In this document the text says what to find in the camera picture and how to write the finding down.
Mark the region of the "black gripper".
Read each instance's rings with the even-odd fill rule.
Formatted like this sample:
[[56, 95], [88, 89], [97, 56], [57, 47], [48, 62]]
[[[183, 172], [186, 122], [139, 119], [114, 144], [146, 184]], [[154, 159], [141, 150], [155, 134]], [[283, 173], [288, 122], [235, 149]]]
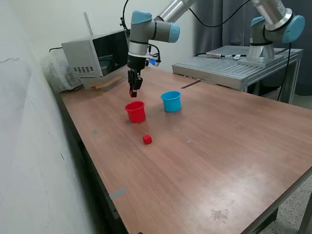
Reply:
[[139, 74], [141, 70], [145, 68], [146, 58], [143, 57], [135, 57], [132, 55], [128, 56], [127, 66], [128, 70], [128, 83], [129, 83], [129, 94], [132, 95], [133, 91], [136, 92], [141, 88], [143, 78], [136, 77], [133, 81], [134, 75]]

